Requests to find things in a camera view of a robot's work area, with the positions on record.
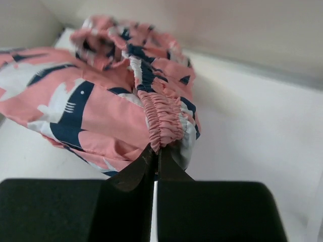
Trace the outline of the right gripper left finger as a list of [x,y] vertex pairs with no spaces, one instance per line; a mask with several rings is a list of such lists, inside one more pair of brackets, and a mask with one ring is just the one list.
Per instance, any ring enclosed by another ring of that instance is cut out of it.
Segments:
[[1,241],[149,241],[154,152],[94,179],[1,183]]

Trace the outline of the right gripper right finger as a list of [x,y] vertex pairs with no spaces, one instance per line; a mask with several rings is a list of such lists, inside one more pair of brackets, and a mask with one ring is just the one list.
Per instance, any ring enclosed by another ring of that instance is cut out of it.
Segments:
[[270,190],[254,181],[195,181],[163,148],[158,154],[159,241],[286,241]]

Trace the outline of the pink shark print shorts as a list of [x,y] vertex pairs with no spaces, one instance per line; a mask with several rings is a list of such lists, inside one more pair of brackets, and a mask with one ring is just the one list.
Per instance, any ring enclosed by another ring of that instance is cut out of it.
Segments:
[[195,72],[177,40],[152,25],[96,15],[73,50],[1,50],[1,113],[113,176],[150,146],[189,165],[200,124]]

